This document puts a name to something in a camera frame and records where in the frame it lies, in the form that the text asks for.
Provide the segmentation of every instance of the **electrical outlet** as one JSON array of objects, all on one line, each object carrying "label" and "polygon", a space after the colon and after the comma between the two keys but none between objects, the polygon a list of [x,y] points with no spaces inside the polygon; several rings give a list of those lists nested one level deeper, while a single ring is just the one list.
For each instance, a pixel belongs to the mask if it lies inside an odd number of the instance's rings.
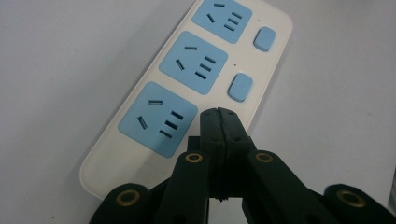
[{"label": "electrical outlet", "polygon": [[205,95],[218,77],[228,54],[190,32],[183,32],[168,53],[159,69]]},{"label": "electrical outlet", "polygon": [[196,105],[149,82],[119,124],[120,132],[170,158],[198,112]]},{"label": "electrical outlet", "polygon": [[230,0],[205,0],[192,21],[224,40],[234,44],[244,31],[252,12]]}]

